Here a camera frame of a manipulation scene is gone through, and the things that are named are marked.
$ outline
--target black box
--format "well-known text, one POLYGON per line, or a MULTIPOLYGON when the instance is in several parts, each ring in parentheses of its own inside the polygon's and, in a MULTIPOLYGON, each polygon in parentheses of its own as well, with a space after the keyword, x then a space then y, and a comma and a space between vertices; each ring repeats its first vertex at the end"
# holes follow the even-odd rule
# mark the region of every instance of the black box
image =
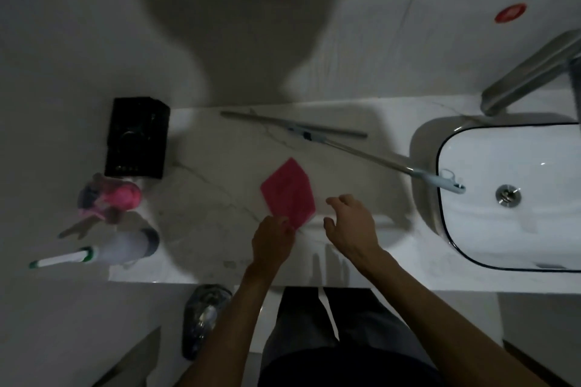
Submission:
POLYGON ((150 97, 115 98, 107 136, 105 176, 161 179, 170 108, 150 97))

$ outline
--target person's left hand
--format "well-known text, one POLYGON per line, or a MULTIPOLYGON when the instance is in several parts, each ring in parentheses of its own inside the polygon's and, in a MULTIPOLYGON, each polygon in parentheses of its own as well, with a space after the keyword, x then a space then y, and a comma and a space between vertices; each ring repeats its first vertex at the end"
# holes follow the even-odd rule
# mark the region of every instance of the person's left hand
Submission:
POLYGON ((262 277, 274 279, 293 245, 294 229, 288 217, 265 217, 252 239, 253 270, 262 277))

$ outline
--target black sink trim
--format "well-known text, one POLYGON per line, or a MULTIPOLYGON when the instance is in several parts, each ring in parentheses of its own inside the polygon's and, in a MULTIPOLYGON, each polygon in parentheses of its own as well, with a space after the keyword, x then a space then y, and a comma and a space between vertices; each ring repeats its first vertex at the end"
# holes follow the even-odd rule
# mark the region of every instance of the black sink trim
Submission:
MULTIPOLYGON (((579 126, 579 123, 572 122, 572 123, 548 123, 548 124, 517 124, 517 125, 512 125, 512 126, 482 126, 482 127, 469 127, 469 128, 465 128, 465 129, 459 130, 458 132, 455 132, 454 134, 448 136, 444 140, 444 142, 442 142, 440 148, 438 149, 438 153, 436 154, 436 172, 439 172, 440 171, 440 166, 439 166, 439 162, 438 161, 440 159, 440 152, 441 152, 442 148, 444 147, 444 145, 452 137, 454 137, 457 134, 460 134, 462 132, 466 132, 467 130, 475 130, 475 129, 478 129, 478 128, 548 127, 548 126, 570 126, 570 125, 577 125, 577 126, 579 126)), ((446 237, 448 238, 448 242, 465 259, 470 260, 470 262, 475 263, 478 266, 482 266, 482 267, 488 268, 488 269, 498 269, 500 271, 520 271, 520 272, 534 272, 534 273, 570 273, 570 274, 581 273, 581 270, 574 270, 574 269, 504 268, 504 267, 499 267, 499 266, 487 265, 485 263, 481 263, 481 262, 479 262, 477 260, 474 260, 469 255, 467 255, 464 251, 462 251, 458 247, 458 245, 456 245, 456 243, 454 243, 454 241, 452 240, 452 237, 450 236, 450 233, 448 233, 448 228, 446 227, 446 222, 444 221, 444 212, 442 211, 442 208, 441 208, 441 195, 440 195, 440 189, 439 188, 438 188, 438 207, 440 209, 440 221, 441 221, 442 227, 444 228, 444 231, 446 232, 446 237)))

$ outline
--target metal faucet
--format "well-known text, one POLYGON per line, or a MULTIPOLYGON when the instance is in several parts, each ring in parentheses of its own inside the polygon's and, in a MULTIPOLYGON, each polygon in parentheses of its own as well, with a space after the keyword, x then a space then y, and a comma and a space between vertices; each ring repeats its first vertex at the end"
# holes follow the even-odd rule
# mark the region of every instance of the metal faucet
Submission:
POLYGON ((532 57, 482 93, 480 109, 487 116, 568 72, 575 96, 577 118, 581 120, 581 29, 572 29, 553 38, 532 57))

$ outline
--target hand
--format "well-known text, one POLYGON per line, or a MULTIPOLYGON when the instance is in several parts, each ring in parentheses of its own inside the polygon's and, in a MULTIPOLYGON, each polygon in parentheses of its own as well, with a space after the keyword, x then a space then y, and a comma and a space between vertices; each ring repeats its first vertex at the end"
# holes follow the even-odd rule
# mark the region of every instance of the hand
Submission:
POLYGON ((273 280, 289 257, 293 245, 294 229, 288 217, 265 217, 252 239, 252 270, 261 277, 273 280))
POLYGON ((359 200, 344 194, 326 202, 337 214, 336 224, 330 217, 323 220, 327 237, 359 271, 387 254, 379 246, 373 216, 359 200))

